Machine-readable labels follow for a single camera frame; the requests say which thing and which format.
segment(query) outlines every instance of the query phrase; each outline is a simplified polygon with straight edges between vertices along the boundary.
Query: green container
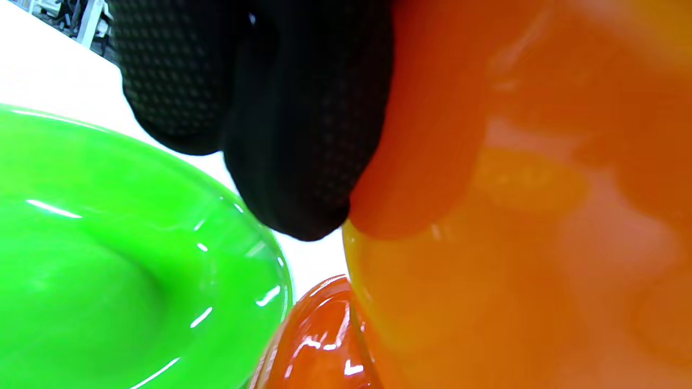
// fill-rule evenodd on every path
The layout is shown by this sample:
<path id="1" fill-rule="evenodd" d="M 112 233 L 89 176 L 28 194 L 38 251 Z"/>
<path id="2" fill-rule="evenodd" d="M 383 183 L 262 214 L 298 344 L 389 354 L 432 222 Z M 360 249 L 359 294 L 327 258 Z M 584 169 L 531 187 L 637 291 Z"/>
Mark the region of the green container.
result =
<path id="1" fill-rule="evenodd" d="M 0 388 L 233 389 L 293 302 L 231 191 L 108 130 L 0 106 Z"/>

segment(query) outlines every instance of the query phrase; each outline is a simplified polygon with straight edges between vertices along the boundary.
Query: glossy surface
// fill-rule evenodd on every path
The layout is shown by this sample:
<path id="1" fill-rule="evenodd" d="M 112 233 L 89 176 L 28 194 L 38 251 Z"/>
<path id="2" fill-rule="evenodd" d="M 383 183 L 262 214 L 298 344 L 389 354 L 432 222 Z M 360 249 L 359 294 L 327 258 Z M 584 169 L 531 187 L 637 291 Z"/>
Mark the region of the glossy surface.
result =
<path id="1" fill-rule="evenodd" d="M 237 388 L 292 303 L 272 235 L 173 156 L 0 107 L 0 387 Z"/>
<path id="2" fill-rule="evenodd" d="M 251 389 L 381 389 L 345 276 L 309 291 L 276 334 Z"/>
<path id="3" fill-rule="evenodd" d="M 386 388 L 692 387 L 692 6 L 400 0 L 349 271 Z"/>

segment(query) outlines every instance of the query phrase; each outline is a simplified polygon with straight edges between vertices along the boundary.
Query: white table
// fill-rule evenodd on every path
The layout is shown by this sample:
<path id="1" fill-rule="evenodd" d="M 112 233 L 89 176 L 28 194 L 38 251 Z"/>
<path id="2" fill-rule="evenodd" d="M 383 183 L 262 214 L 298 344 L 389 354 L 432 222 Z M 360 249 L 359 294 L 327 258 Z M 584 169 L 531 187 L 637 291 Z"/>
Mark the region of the white table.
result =
<path id="1" fill-rule="evenodd" d="M 79 80 L 76 87 L 71 85 L 74 80 Z M 135 121 L 116 66 L 9 1 L 0 1 L 0 103 L 83 120 L 163 149 Z M 194 157 L 166 151 L 236 191 L 220 154 Z M 277 238 L 293 273 L 297 298 L 346 272 L 340 231 L 314 243 L 278 234 Z"/>

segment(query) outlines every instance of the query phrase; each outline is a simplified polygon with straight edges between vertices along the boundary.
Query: black glove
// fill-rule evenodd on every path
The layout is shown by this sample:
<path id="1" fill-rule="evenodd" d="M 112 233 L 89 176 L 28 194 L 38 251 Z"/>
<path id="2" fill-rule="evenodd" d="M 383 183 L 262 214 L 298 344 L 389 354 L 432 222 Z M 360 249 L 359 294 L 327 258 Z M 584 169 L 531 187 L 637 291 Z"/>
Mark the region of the black glove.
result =
<path id="1" fill-rule="evenodd" d="M 377 148 L 391 0 L 115 0 L 125 96 L 175 151 L 223 151 L 250 211 L 318 240 Z"/>

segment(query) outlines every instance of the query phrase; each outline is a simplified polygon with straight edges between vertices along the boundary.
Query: gloved hand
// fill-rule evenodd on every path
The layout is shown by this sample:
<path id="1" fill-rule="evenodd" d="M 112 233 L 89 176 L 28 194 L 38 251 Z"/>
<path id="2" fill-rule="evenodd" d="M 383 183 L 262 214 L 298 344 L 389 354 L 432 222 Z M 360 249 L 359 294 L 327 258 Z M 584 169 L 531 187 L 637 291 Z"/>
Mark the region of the gloved hand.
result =
<path id="1" fill-rule="evenodd" d="M 157 141 L 221 150 L 268 227 L 318 240 L 377 148 L 391 0 L 116 0 L 125 96 Z"/>

